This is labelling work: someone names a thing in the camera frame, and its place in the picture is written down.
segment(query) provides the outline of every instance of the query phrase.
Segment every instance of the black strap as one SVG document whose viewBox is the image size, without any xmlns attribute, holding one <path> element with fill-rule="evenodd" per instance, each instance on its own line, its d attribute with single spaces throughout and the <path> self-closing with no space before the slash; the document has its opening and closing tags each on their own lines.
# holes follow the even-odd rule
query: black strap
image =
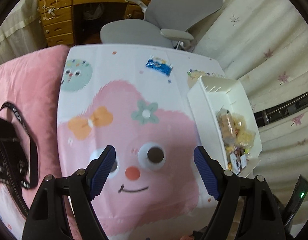
<svg viewBox="0 0 308 240">
<path fill-rule="evenodd" d="M 26 123 L 24 118 L 22 117 L 20 111 L 17 109 L 17 107 L 10 102 L 5 102 L 1 108 L 0 111 L 4 108 L 9 108 L 10 110 L 13 111 L 14 115 L 16 116 L 16 118 L 18 119 L 18 121 L 20 122 L 20 124 L 22 125 L 22 127 L 24 128 L 25 132 L 28 134 L 29 136 L 29 140 L 30 140 L 30 156 L 29 156 L 29 182 L 23 178 L 21 180 L 21 184 L 23 185 L 23 187 L 25 189 L 30 189 L 30 188 L 34 188 L 38 185 L 38 152 L 37 152 L 37 145 L 35 143 L 35 141 L 33 140 L 33 138 L 30 136 L 28 129 L 26 127 Z"/>
<path fill-rule="evenodd" d="M 9 160 L 9 156 L 7 154 L 6 148 L 4 146 L 4 144 L 2 143 L 1 139 L 0 139 L 0 153 L 4 159 L 4 162 L 6 164 L 6 169 L 7 169 L 7 173 L 9 175 L 10 181 L 9 184 L 7 185 L 8 191 L 10 193 L 10 195 L 12 196 L 12 198 L 15 200 L 17 206 L 19 207 L 20 211 L 22 212 L 22 214 L 27 217 L 28 216 L 28 212 L 29 212 L 29 208 L 24 200 L 24 198 L 22 197 L 22 191 L 21 191 L 21 186 L 20 183 L 17 182 L 17 179 L 15 177 L 15 174 L 12 170 L 11 164 L 10 164 L 10 160 Z"/>
<path fill-rule="evenodd" d="M 36 187 L 38 185 L 38 152 L 37 152 L 37 145 L 33 138 L 30 136 L 28 129 L 25 124 L 25 120 L 22 117 L 21 113 L 17 109 L 17 107 L 10 103 L 10 102 L 5 102 L 1 108 L 0 111 L 4 108 L 9 108 L 10 110 L 13 111 L 15 114 L 16 118 L 24 128 L 25 132 L 28 134 L 29 139 L 30 139 L 30 157 L 29 157 L 29 182 L 26 181 L 25 178 L 21 179 L 21 184 L 24 188 L 30 189 L 33 187 Z M 4 159 L 4 162 L 6 163 L 6 169 L 7 173 L 10 177 L 9 184 L 7 185 L 8 191 L 12 198 L 15 200 L 16 204 L 18 205 L 20 211 L 22 214 L 27 217 L 29 208 L 22 196 L 22 191 L 21 191 L 21 185 L 19 183 L 19 180 L 16 179 L 16 176 L 12 170 L 11 163 L 9 161 L 9 156 L 7 154 L 6 148 L 4 146 L 4 143 L 0 139 L 0 152 L 1 155 Z"/>
</svg>

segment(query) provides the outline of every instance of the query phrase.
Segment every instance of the gray office chair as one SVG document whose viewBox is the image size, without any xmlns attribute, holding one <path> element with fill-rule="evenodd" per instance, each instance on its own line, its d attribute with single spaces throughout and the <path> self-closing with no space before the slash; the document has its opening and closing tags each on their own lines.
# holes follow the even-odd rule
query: gray office chair
<svg viewBox="0 0 308 240">
<path fill-rule="evenodd" d="M 144 20 L 126 19 L 106 24 L 100 31 L 102 43 L 174 48 L 177 41 L 192 41 L 193 36 L 186 31 L 223 5 L 223 0 L 152 0 L 147 7 L 142 0 L 128 1 L 142 8 Z"/>
</svg>

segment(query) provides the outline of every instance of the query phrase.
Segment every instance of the snack bag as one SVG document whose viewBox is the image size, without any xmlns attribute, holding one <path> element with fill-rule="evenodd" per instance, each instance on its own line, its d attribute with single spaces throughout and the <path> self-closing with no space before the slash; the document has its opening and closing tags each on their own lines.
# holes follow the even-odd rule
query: snack bag
<svg viewBox="0 0 308 240">
<path fill-rule="evenodd" d="M 230 154 L 230 164 L 229 168 L 236 175 L 239 175 L 243 168 L 247 165 L 246 155 L 244 154 L 244 149 L 240 147 L 235 147 L 235 150 Z"/>
<path fill-rule="evenodd" d="M 148 62 L 146 63 L 146 67 L 155 69 L 166 76 L 170 76 L 172 71 L 172 65 L 168 63 L 166 60 L 161 59 L 159 57 L 151 56 Z"/>
<path fill-rule="evenodd" d="M 229 146 L 229 145 L 225 146 L 226 157 L 229 162 L 230 162 L 230 154 L 235 151 L 235 148 L 236 146 Z"/>
<path fill-rule="evenodd" d="M 221 128 L 223 141 L 226 145 L 233 146 L 235 144 L 235 128 L 234 121 L 230 111 L 221 108 L 217 114 L 217 121 Z"/>
<path fill-rule="evenodd" d="M 234 121 L 235 130 L 246 129 L 246 121 L 244 116 L 242 116 L 241 114 L 233 113 L 232 118 Z"/>
<path fill-rule="evenodd" d="M 255 135 L 254 131 L 241 129 L 236 136 L 235 145 L 243 149 L 251 149 L 254 146 Z"/>
</svg>

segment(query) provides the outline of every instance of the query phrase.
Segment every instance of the white cable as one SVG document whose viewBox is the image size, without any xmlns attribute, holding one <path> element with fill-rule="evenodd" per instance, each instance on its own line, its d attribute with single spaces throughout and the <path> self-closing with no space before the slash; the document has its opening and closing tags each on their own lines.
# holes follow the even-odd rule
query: white cable
<svg viewBox="0 0 308 240">
<path fill-rule="evenodd" d="M 55 6 L 51 5 L 51 6 L 48 6 L 46 7 L 46 0 L 44 0 L 44 5 L 43 5 L 43 13 L 44 13 L 44 20 L 51 20 L 51 19 L 54 19 L 56 17 L 56 15 L 53 13 L 54 10 L 58 10 L 59 8 L 55 8 Z M 47 14 L 46 14 L 46 11 L 47 13 L 51 14 L 52 17 L 48 18 L 47 17 Z"/>
</svg>

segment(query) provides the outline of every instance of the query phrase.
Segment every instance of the pink pillow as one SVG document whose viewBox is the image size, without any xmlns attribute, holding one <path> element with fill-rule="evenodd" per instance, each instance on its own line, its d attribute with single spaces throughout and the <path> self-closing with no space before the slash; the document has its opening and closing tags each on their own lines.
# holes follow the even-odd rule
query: pink pillow
<svg viewBox="0 0 308 240">
<path fill-rule="evenodd" d="M 0 107 L 5 101 L 14 103 L 27 122 L 38 147 L 39 185 L 47 174 L 61 177 L 56 116 L 60 82 L 68 51 L 67 46 L 59 45 L 0 65 Z M 3 110 L 0 117 L 15 125 L 29 160 L 29 138 L 22 126 L 10 111 L 7 113 Z M 28 206 L 32 204 L 37 190 L 38 187 L 23 190 Z M 80 239 L 68 201 L 66 205 L 73 237 Z"/>
</svg>

